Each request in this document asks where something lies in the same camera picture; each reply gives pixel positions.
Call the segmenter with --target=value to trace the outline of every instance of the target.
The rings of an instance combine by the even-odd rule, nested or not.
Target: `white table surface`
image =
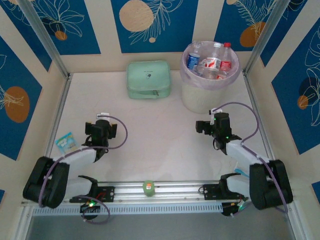
[[[179,71],[172,71],[169,97],[161,99],[130,99],[125,72],[75,73],[67,95],[56,138],[72,132],[79,144],[85,142],[85,123],[95,122],[96,114],[110,113],[128,128],[124,146],[110,150],[99,161],[88,165],[82,174],[98,181],[200,181],[219,180],[232,173],[236,161],[213,149],[213,138],[196,132],[196,121],[209,121],[208,114],[186,109],[181,100]],[[251,106],[242,74],[228,87],[221,103],[238,101]],[[256,127],[251,112],[239,105],[223,108],[230,114],[232,133],[245,138]],[[117,146],[125,137],[118,124]],[[266,155],[260,133],[246,145]],[[53,146],[51,157],[59,156]]]

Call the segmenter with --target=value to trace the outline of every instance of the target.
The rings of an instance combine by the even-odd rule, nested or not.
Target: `purple cable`
[[[271,178],[272,178],[272,180],[273,180],[273,182],[274,182],[274,185],[275,185],[277,191],[279,192],[279,195],[280,195],[280,198],[281,198],[283,207],[284,207],[284,210],[282,210],[281,208],[278,208],[278,207],[276,207],[276,209],[279,210],[279,211],[282,212],[282,213],[287,214],[287,213],[288,213],[288,206],[287,206],[287,203],[286,203],[286,200],[285,200],[285,196],[284,196],[284,194],[282,193],[281,188],[280,188],[280,186],[279,186],[279,184],[278,184],[278,182],[277,182],[277,180],[276,180],[276,177],[275,177],[274,173],[272,172],[271,168],[268,166],[268,164],[266,163],[265,160],[263,160],[261,157],[259,157],[259,156],[258,156],[254,151],[252,151],[250,148],[248,148],[248,147],[245,146],[245,145],[242,145],[242,147],[243,147],[245,150],[247,150],[249,153],[251,153],[253,156],[255,156],[257,159],[259,159],[259,160],[263,163],[263,165],[266,167],[266,169],[268,170],[268,172],[269,172],[269,174],[270,174],[270,176],[271,176]]]
[[[103,224],[106,224],[106,223],[108,222],[108,220],[109,220],[109,218],[110,218],[110,215],[111,215],[111,214],[110,214],[110,210],[109,210],[109,208],[108,208],[102,201],[100,201],[100,200],[98,200],[98,199],[96,199],[96,198],[94,198],[94,197],[91,197],[91,196],[79,195],[79,196],[76,196],[76,197],[77,197],[77,198],[83,198],[83,199],[93,200],[93,201],[101,204],[101,205],[107,210],[107,212],[108,212],[108,217],[107,217],[106,220],[99,221],[99,222],[89,221],[89,220],[87,220],[87,219],[85,218],[85,213],[86,213],[86,211],[89,209],[89,207],[88,207],[86,210],[83,211],[83,213],[82,213],[82,215],[81,215],[83,221],[85,221],[85,222],[88,223],[88,224],[93,224],[93,225],[103,225]]]
[[[70,157],[76,153],[79,153],[79,152],[82,152],[84,150],[89,150],[89,149],[106,149],[106,150],[110,150],[110,149],[118,149],[120,147],[122,147],[125,142],[127,141],[128,139],[128,129],[127,129],[127,126],[124,124],[123,121],[121,121],[119,118],[116,118],[114,116],[107,116],[108,118],[111,118],[111,119],[114,119],[114,120],[117,120],[119,123],[122,124],[122,126],[124,127],[125,129],[125,139],[124,141],[118,145],[118,146],[111,146],[111,147],[107,147],[107,146],[89,146],[89,147],[85,147],[85,148],[82,148],[82,149],[78,149],[76,151],[73,151],[73,152],[70,152],[68,154],[66,154],[65,156],[62,156],[60,157],[57,161],[55,161],[52,166],[49,168],[47,174],[45,175],[44,177],[44,181],[43,181],[43,184],[42,184],[42,187],[41,187],[41,190],[40,190],[40,194],[39,194],[39,199],[38,199],[38,204],[39,204],[39,207],[40,208],[43,208],[43,205],[42,205],[42,198],[43,198],[43,195],[44,195],[44,191],[45,191],[45,188],[46,188],[46,185],[47,185],[47,182],[48,182],[48,179],[49,179],[49,176],[50,174],[52,173],[52,171],[55,169],[56,165],[62,161],[63,159],[67,158],[67,157]]]
[[[256,129],[255,129],[255,131],[254,131],[251,135],[247,136],[245,139],[243,139],[243,140],[241,141],[241,143],[243,144],[245,141],[247,141],[248,139],[252,138],[252,137],[253,137],[254,135],[256,135],[256,133],[258,132],[258,130],[259,130],[259,128],[260,128],[259,119],[258,119],[258,116],[257,116],[257,114],[255,113],[255,111],[254,111],[251,107],[249,107],[247,104],[244,104],[244,103],[238,102],[238,101],[231,101],[231,102],[227,102],[227,103],[225,103],[225,104],[222,104],[221,106],[215,108],[215,109],[213,110],[213,112],[214,112],[215,110],[217,110],[217,109],[223,108],[224,106],[227,106],[227,105],[230,105],[230,104],[238,104],[238,105],[241,105],[241,106],[246,107],[247,109],[249,109],[249,110],[253,113],[253,115],[254,115],[254,117],[255,117]]]

